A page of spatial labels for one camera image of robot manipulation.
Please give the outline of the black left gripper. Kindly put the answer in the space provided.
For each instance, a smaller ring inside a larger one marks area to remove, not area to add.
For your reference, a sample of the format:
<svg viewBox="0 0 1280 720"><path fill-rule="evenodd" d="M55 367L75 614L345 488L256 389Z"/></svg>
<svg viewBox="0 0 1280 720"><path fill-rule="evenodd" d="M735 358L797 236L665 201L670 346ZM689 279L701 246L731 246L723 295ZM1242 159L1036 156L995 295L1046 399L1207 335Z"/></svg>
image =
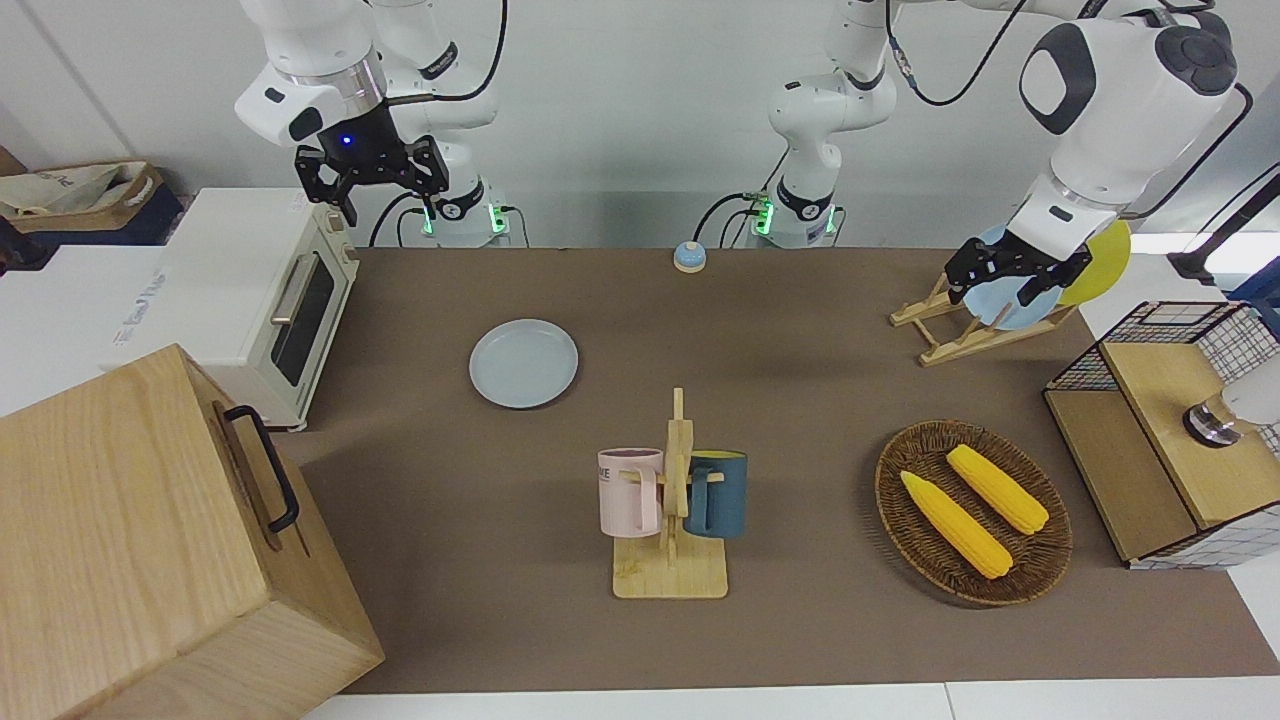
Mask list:
<svg viewBox="0 0 1280 720"><path fill-rule="evenodd" d="M1085 245L1068 259L1057 260L1009 231L998 231L996 234L993 242L986 242L980 237L968 238L945 264L951 305L960 305L978 284L1005 277L1028 277L1018 288L1015 300L1021 307L1029 307L1053 287L1069 287L1093 260Z"/></svg>

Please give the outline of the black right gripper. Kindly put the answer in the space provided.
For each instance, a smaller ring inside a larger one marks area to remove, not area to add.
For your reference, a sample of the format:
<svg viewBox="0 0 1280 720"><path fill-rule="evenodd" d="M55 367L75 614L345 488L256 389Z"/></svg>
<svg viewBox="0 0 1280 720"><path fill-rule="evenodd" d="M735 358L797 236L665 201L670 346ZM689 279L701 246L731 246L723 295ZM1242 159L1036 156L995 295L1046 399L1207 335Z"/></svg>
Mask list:
<svg viewBox="0 0 1280 720"><path fill-rule="evenodd" d="M357 149L356 140L342 135L333 151L305 145L296 149L294 169L310 201L337 202L346 224L355 228L358 213L349 197L352 188L397 184L422 196L428 224L440 222L439 193L449 188L449 170L434 136L385 149Z"/></svg>

